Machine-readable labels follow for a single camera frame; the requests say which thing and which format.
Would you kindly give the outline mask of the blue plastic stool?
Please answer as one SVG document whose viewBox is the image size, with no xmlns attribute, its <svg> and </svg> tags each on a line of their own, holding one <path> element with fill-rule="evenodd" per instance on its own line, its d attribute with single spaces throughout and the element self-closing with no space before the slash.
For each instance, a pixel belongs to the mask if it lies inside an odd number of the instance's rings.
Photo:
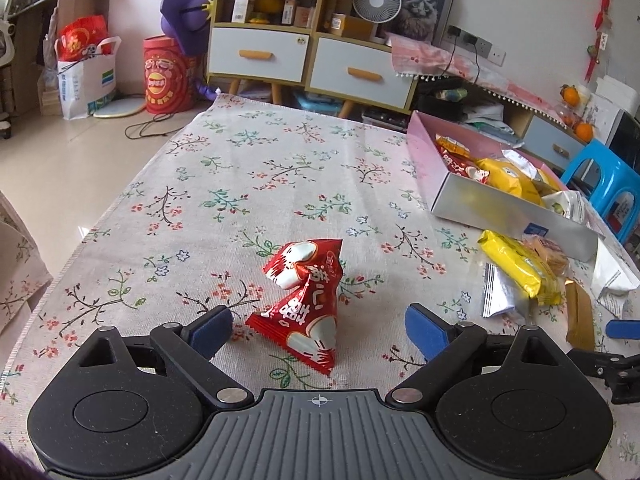
<svg viewBox="0 0 640 480">
<path fill-rule="evenodd" d="M 561 181 L 565 186 L 576 176 L 584 162 L 594 162 L 599 167 L 600 179 L 589 201 L 603 219 L 611 212 L 620 194 L 631 195 L 632 206 L 616 233 L 620 244 L 625 244 L 639 219 L 639 175 L 602 142 L 593 139 L 570 161 L 563 172 Z"/>
</svg>

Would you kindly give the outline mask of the silver foil snack packet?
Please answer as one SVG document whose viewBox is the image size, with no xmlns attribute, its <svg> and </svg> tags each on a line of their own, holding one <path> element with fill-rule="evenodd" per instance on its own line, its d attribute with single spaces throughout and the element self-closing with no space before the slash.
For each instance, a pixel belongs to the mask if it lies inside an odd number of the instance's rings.
<svg viewBox="0 0 640 480">
<path fill-rule="evenodd" d="M 529 305 L 527 292 L 516 281 L 495 263 L 485 264 L 482 295 L 484 318 L 506 315 L 514 323 L 525 324 L 529 319 Z"/>
</svg>

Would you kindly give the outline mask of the floral tablecloth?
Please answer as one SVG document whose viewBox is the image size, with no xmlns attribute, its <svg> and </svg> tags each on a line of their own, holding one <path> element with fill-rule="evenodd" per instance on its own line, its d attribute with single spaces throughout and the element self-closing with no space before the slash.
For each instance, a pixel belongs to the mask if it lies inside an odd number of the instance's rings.
<svg viewBox="0 0 640 480">
<path fill-rule="evenodd" d="M 222 96 L 149 162 L 48 289 L 2 382 L 1 441 L 35 465 L 28 411 L 97 328 L 137 335 L 218 304 L 234 325 L 215 363 L 251 389 L 386 391 L 422 364 L 404 332 L 408 304 L 480 320 L 480 232 L 562 224 L 547 208 L 428 168 L 402 134 Z M 245 323 L 281 295 L 262 265 L 307 238 L 343 243 L 329 375 Z"/>
</svg>

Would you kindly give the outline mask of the wall power outlet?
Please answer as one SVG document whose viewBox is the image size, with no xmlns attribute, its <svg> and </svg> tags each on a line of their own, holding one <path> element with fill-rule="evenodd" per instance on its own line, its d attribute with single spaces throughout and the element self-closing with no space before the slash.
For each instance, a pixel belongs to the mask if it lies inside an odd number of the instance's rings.
<svg viewBox="0 0 640 480">
<path fill-rule="evenodd" d="M 463 49 L 477 54 L 480 58 L 484 58 L 488 62 L 495 64 L 495 66 L 503 66 L 503 62 L 506 59 L 506 52 L 490 41 L 477 37 L 454 25 L 447 27 L 444 39 L 450 44 L 461 46 Z"/>
</svg>

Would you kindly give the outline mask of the brown biscuit clear pack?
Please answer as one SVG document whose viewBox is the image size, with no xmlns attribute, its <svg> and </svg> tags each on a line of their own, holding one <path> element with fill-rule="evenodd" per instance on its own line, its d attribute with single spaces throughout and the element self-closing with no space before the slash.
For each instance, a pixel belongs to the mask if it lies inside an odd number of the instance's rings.
<svg viewBox="0 0 640 480">
<path fill-rule="evenodd" d="M 525 235 L 525 247 L 534 252 L 556 276 L 563 276 L 568 269 L 568 258 L 553 240 L 539 235 Z"/>
</svg>

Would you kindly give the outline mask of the red snack bag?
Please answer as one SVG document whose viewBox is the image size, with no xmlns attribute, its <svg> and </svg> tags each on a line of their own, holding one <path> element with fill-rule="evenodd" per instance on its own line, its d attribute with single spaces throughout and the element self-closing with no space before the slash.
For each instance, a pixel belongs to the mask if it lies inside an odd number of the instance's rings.
<svg viewBox="0 0 640 480">
<path fill-rule="evenodd" d="M 435 136 L 435 145 L 448 170 L 481 184 L 487 184 L 489 172 L 480 169 L 471 158 L 470 150 L 450 136 Z"/>
<path fill-rule="evenodd" d="M 336 361 L 342 244 L 335 238 L 285 244 L 262 273 L 288 294 L 245 321 L 254 332 L 326 376 Z"/>
</svg>

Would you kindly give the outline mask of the yellow snack packet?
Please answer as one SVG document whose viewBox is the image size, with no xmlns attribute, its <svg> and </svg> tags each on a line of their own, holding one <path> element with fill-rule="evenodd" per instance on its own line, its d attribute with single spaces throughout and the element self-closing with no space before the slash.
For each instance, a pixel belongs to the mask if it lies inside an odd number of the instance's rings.
<svg viewBox="0 0 640 480">
<path fill-rule="evenodd" d="M 480 234 L 478 244 L 491 262 L 512 278 L 530 299 L 543 306 L 562 304 L 563 289 L 558 277 L 533 249 L 491 230 Z"/>
</svg>

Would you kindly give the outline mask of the large yellow snack bag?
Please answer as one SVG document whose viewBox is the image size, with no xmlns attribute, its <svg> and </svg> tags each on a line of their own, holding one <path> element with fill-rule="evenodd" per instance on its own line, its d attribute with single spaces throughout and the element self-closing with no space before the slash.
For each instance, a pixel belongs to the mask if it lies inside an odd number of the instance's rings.
<svg viewBox="0 0 640 480">
<path fill-rule="evenodd" d="M 536 169 L 536 174 L 532 182 L 540 196 L 565 191 L 565 186 L 555 180 L 553 174 L 548 174 L 548 172 L 545 172 L 542 168 Z"/>
</svg>

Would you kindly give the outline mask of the gold long snack packet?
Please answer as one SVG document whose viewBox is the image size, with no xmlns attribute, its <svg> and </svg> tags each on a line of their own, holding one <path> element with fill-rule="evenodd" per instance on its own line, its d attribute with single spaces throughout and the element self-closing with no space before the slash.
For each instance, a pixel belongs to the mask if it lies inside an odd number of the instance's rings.
<svg viewBox="0 0 640 480">
<path fill-rule="evenodd" d="M 592 307 L 589 295 L 573 280 L 565 281 L 567 332 L 566 341 L 574 348 L 593 351 L 594 338 Z"/>
</svg>

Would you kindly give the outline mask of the framed cat picture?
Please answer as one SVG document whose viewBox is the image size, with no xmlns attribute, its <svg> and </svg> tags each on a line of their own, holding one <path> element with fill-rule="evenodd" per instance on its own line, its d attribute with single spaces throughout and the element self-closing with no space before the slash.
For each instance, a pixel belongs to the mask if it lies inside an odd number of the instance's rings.
<svg viewBox="0 0 640 480">
<path fill-rule="evenodd" d="M 454 0 L 401 0 L 386 32 L 438 47 L 445 35 Z"/>
</svg>

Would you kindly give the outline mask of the pink silver storage box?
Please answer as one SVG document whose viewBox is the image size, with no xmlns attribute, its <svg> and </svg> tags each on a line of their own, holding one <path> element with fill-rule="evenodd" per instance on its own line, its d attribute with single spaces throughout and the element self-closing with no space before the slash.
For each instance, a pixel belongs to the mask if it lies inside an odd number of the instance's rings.
<svg viewBox="0 0 640 480">
<path fill-rule="evenodd" d="M 565 186 L 540 160 L 419 112 L 407 139 L 420 195 L 434 216 L 514 238 L 545 237 L 577 260 L 596 255 L 597 232 L 552 208 L 551 195 Z"/>
</svg>

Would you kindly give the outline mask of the oranges in bowl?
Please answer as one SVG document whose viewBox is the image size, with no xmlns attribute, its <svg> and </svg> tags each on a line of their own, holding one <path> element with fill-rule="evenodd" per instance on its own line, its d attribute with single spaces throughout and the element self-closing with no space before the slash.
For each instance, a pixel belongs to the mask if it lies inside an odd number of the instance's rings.
<svg viewBox="0 0 640 480">
<path fill-rule="evenodd" d="M 594 137 L 593 125 L 585 118 L 591 91 L 581 84 L 563 84 L 560 88 L 561 104 L 556 111 L 562 122 L 584 143 Z"/>
</svg>

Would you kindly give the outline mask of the white printed snack bag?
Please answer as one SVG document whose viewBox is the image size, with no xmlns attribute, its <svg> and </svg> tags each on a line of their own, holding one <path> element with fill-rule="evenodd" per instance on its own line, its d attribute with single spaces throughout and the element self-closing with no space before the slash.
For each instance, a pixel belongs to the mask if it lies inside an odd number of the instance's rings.
<svg viewBox="0 0 640 480">
<path fill-rule="evenodd" d="M 588 202 L 585 197 L 577 191 L 559 191 L 541 197 L 544 206 L 559 214 L 565 219 L 575 223 L 587 224 Z"/>
</svg>

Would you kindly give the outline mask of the yellow crimped snack bag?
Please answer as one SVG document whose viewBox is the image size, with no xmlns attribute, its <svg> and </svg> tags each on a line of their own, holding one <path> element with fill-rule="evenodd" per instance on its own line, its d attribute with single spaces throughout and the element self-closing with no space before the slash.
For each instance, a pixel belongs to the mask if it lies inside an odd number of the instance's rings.
<svg viewBox="0 0 640 480">
<path fill-rule="evenodd" d="M 506 160 L 481 158 L 476 161 L 480 169 L 489 172 L 488 185 L 508 193 L 520 200 L 542 206 L 541 196 L 533 185 L 532 179 Z"/>
</svg>

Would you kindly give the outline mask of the white paper shopping bag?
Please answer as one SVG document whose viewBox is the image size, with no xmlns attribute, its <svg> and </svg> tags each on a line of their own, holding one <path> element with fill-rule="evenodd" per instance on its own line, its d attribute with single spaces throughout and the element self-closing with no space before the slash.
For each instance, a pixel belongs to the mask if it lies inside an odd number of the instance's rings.
<svg viewBox="0 0 640 480">
<path fill-rule="evenodd" d="M 58 61 L 58 95 L 65 120 L 84 119 L 111 102 L 116 92 L 116 54 L 122 38 L 102 40 L 88 58 Z"/>
</svg>

